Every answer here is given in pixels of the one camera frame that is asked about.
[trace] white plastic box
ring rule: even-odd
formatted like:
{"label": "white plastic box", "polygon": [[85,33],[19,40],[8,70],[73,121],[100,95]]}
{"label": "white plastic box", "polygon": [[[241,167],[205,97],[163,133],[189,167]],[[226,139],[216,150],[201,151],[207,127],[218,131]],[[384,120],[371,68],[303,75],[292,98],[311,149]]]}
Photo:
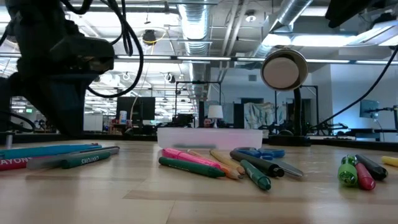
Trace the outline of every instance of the white plastic box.
{"label": "white plastic box", "polygon": [[160,147],[213,148],[233,150],[236,147],[261,148],[262,131],[253,129],[159,128]]}

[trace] black pole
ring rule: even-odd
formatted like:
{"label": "black pole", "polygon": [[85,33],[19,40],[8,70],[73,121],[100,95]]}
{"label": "black pole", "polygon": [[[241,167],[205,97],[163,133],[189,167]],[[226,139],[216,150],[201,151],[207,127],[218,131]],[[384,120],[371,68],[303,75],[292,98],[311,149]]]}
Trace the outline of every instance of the black pole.
{"label": "black pole", "polygon": [[317,101],[317,124],[319,124],[319,97],[318,97],[318,86],[314,86],[314,88],[315,88],[315,94],[316,94],[316,101]]}
{"label": "black pole", "polygon": [[179,82],[175,82],[175,104],[174,104],[174,117],[176,118],[177,117],[177,91],[178,91],[178,84],[179,84]]}
{"label": "black pole", "polygon": [[301,93],[300,88],[293,90],[294,93],[294,135],[301,136]]}
{"label": "black pole", "polygon": [[275,124],[277,124],[278,123],[278,119],[277,119],[277,117],[278,117],[278,111],[277,111],[277,94],[276,94],[276,91],[274,91],[275,92]]}
{"label": "black pole", "polygon": [[218,94],[220,95],[220,105],[221,105],[221,82],[218,83],[218,86],[220,87],[220,92]]}

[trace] wooden table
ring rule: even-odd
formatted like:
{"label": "wooden table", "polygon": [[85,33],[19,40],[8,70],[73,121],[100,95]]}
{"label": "wooden table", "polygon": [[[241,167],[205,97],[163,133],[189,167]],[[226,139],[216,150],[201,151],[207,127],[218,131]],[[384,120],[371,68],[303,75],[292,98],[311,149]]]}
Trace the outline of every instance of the wooden table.
{"label": "wooden table", "polygon": [[303,170],[305,177],[272,179],[271,190],[263,192],[247,177],[211,179],[160,166],[155,142],[99,143],[117,144],[121,151],[111,159],[69,170],[0,172],[0,223],[398,222],[398,168],[385,166],[389,177],[371,192],[339,187],[336,178],[347,153],[363,153],[378,162],[382,155],[398,153],[284,147],[284,161]]}

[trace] ventilation duct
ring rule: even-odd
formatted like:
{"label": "ventilation duct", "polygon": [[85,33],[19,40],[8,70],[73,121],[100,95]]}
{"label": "ventilation duct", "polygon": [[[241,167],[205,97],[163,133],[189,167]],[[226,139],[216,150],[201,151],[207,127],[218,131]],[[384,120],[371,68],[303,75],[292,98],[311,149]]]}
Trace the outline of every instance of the ventilation duct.
{"label": "ventilation duct", "polygon": [[[280,6],[280,10],[277,12],[275,21],[271,21],[270,16],[267,16],[264,21],[264,24],[267,26],[264,32],[265,35],[283,26],[293,26],[293,23],[312,1],[313,0],[284,0]],[[258,46],[255,51],[248,53],[247,57],[266,58],[272,48],[273,45],[268,44],[265,37],[260,46]],[[241,68],[254,69],[255,67],[256,63],[249,63],[243,65]]]}
{"label": "ventilation duct", "polygon": [[[203,4],[181,4],[178,5],[181,15],[181,26],[183,38],[192,40],[185,43],[185,51],[189,56],[208,55],[209,44],[196,42],[207,39],[209,6]],[[210,65],[205,63],[191,63],[190,78],[192,81],[208,81],[210,79]],[[195,97],[204,97],[203,92],[198,90],[198,86],[193,85]]]}

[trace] green crayon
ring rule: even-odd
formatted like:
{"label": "green crayon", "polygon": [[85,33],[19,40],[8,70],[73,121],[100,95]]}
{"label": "green crayon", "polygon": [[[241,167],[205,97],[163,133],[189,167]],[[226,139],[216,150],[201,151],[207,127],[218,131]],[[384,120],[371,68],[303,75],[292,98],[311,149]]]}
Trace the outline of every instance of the green crayon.
{"label": "green crayon", "polygon": [[182,161],[179,159],[171,159],[167,157],[160,157],[159,163],[163,166],[169,166],[176,169],[185,170],[188,172],[193,172],[195,174],[205,175],[208,177],[225,177],[225,173],[215,167],[197,164],[188,161]]}
{"label": "green crayon", "polygon": [[255,168],[250,162],[247,160],[241,160],[241,165],[244,170],[248,174],[251,180],[262,190],[271,189],[271,180],[264,175],[261,171]]}
{"label": "green crayon", "polygon": [[70,169],[76,166],[82,166],[91,162],[107,159],[111,156],[110,152],[93,152],[90,154],[74,154],[61,162],[62,169]]}
{"label": "green crayon", "polygon": [[338,180],[342,185],[347,187],[356,186],[356,182],[358,180],[355,169],[356,163],[355,156],[347,155],[342,158],[341,165],[338,168]]}

